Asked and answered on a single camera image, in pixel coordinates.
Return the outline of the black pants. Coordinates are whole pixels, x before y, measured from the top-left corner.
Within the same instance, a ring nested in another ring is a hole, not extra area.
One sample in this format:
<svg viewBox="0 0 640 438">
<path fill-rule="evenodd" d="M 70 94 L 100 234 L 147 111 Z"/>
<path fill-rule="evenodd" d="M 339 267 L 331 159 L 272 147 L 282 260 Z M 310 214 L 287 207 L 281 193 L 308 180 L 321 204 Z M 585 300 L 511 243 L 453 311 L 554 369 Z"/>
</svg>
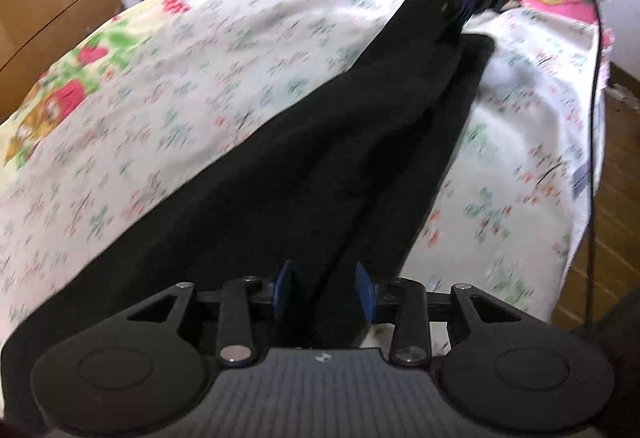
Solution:
<svg viewBox="0 0 640 438">
<path fill-rule="evenodd" d="M 494 41 L 437 20 L 413 82 L 392 84 L 382 54 L 408 46 L 406 0 L 347 72 L 314 93 L 323 120 L 251 136 L 123 233 L 31 314 L 1 356 L 6 417 L 21 430 L 51 425 L 129 436 L 178 418 L 230 366 L 274 348 L 342 349 L 368 324 L 355 288 L 396 278 L 426 221 L 452 154 L 393 134 L 439 89 L 477 91 Z M 283 317 L 250 311 L 243 276 L 292 272 Z"/>
</svg>

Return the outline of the white floral bed sheet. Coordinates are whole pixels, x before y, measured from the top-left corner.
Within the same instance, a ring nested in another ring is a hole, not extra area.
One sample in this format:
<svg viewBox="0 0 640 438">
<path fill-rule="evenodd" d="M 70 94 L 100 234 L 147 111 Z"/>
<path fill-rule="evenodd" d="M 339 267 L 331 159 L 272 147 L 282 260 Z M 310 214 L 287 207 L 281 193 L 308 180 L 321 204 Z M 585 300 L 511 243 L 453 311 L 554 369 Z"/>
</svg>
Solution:
<svg viewBox="0 0 640 438">
<path fill-rule="evenodd" d="M 160 200 L 352 66 L 403 0 L 146 0 L 49 68 L 1 127 L 1 333 Z M 597 30 L 573 0 L 477 16 L 495 39 L 406 267 L 544 319 L 586 226 Z"/>
</svg>

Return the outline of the pink cartoon blanket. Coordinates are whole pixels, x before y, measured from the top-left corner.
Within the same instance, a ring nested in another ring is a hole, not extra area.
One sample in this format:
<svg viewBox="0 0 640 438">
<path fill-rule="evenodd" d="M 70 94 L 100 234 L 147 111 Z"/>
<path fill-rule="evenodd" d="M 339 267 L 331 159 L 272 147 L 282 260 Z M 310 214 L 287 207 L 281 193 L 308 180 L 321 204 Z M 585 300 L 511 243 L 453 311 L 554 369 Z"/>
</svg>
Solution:
<svg viewBox="0 0 640 438">
<path fill-rule="evenodd" d="M 314 93 L 352 68 L 406 0 L 145 0 L 114 16 L 35 82 L 1 127 L 1 180 L 59 174 L 74 163 L 186 175 L 251 136 L 323 120 Z M 406 19 L 410 40 L 382 54 L 390 82 L 413 82 L 437 20 L 433 0 Z M 469 132 L 480 158 L 585 158 L 589 89 L 612 46 L 576 0 L 522 0 L 477 16 L 495 44 L 478 91 L 439 89 L 393 137 L 453 154 Z"/>
</svg>

